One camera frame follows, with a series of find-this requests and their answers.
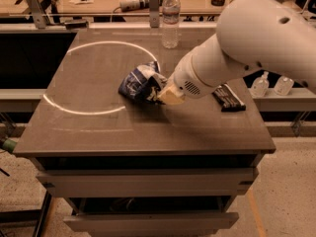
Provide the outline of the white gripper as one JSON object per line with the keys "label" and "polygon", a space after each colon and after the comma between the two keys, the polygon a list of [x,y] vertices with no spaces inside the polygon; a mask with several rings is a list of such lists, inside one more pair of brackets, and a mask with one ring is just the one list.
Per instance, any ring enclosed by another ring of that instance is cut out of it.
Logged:
{"label": "white gripper", "polygon": [[215,90],[198,78],[190,52],[176,66],[173,79],[174,82],[169,82],[158,94],[158,100],[165,105],[179,105],[185,101],[185,96],[198,99]]}

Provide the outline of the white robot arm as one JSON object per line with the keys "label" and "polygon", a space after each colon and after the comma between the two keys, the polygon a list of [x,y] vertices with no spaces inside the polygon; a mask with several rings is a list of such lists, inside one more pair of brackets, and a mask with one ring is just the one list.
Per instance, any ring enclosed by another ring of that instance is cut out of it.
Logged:
{"label": "white robot arm", "polygon": [[234,0],[215,34],[179,61],[158,99],[178,105],[261,69],[315,92],[316,28],[276,0]]}

